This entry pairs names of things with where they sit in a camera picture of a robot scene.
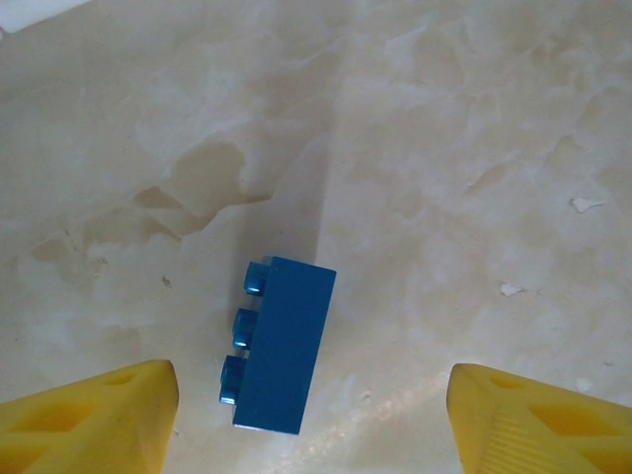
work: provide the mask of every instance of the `lego brick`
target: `lego brick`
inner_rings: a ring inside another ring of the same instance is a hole
[[[466,474],[632,473],[632,409],[459,364],[447,412]]]
[[[167,360],[0,404],[0,473],[159,474],[177,409]]]
[[[336,272],[273,257],[251,263],[244,289],[258,309],[240,309],[219,400],[235,405],[233,425],[298,435]]]

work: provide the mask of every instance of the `yellow ridged surface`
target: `yellow ridged surface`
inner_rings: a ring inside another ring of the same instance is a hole
[[[466,474],[632,474],[632,409],[474,364],[447,411]]]
[[[0,473],[158,474],[177,408],[167,360],[0,404]]]

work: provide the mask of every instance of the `white floor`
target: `white floor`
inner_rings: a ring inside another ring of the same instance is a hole
[[[458,473],[460,361],[632,405],[630,25],[615,0],[95,0],[5,35],[0,400],[169,358],[166,474]],[[217,403],[270,254],[339,272],[298,437]]]

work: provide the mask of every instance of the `blue toy brick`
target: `blue toy brick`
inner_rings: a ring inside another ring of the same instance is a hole
[[[251,263],[244,289],[258,311],[240,309],[219,401],[235,405],[233,425],[298,435],[336,272],[273,257]]]

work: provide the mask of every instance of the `lego stud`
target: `lego stud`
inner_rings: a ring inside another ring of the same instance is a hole
[[[239,398],[241,381],[246,371],[246,360],[234,355],[228,355],[221,369],[221,388],[219,401],[228,405],[235,405]]]
[[[244,289],[248,294],[254,296],[263,296],[266,291],[266,281],[270,267],[267,265],[252,262],[246,271],[246,279],[244,280]]]
[[[257,311],[250,309],[237,310],[233,323],[233,348],[247,351],[253,340],[255,326],[257,325]]]

